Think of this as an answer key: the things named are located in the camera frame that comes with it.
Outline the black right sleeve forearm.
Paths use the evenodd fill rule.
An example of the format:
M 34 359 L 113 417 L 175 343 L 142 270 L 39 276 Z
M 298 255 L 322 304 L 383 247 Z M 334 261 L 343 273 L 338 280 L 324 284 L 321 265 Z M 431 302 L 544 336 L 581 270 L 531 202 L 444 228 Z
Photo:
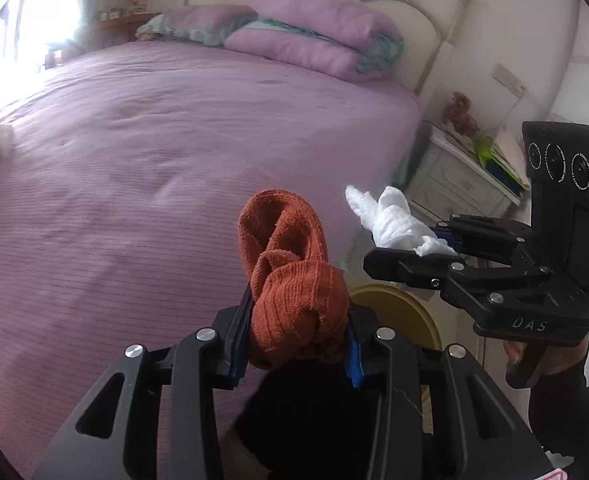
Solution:
M 543 375 L 529 396 L 529 424 L 548 452 L 571 457 L 570 479 L 589 479 L 589 387 L 585 361 Z

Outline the right hand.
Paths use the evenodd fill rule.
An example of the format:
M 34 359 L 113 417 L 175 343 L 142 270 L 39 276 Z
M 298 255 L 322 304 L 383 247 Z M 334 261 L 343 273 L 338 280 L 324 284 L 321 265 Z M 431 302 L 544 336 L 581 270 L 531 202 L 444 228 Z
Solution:
M 512 364 L 521 361 L 527 344 L 524 342 L 505 341 L 503 350 L 506 351 L 508 360 Z M 585 337 L 580 344 L 575 347 L 549 347 L 543 359 L 543 375 L 556 375 L 568 370 L 576 365 L 587 356 L 589 349 L 589 339 Z

